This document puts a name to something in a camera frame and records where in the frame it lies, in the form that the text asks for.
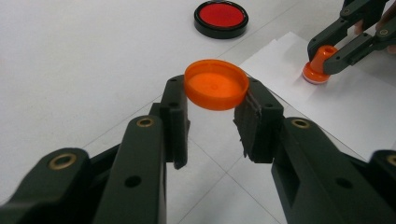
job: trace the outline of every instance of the white sheet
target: white sheet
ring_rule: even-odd
[[[331,76],[325,85],[306,82],[307,41],[288,33],[241,64],[251,76],[341,142],[370,159],[396,140],[396,74],[393,55],[374,52]]]

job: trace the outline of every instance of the orange translucent lid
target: orange translucent lid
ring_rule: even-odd
[[[184,73],[184,90],[196,105],[227,110],[239,105],[248,90],[248,77],[239,67],[220,60],[201,60]]]
[[[312,62],[307,63],[303,69],[303,77],[312,84],[323,84],[329,80],[330,75],[323,73],[323,63],[337,52],[331,45],[321,46]]]

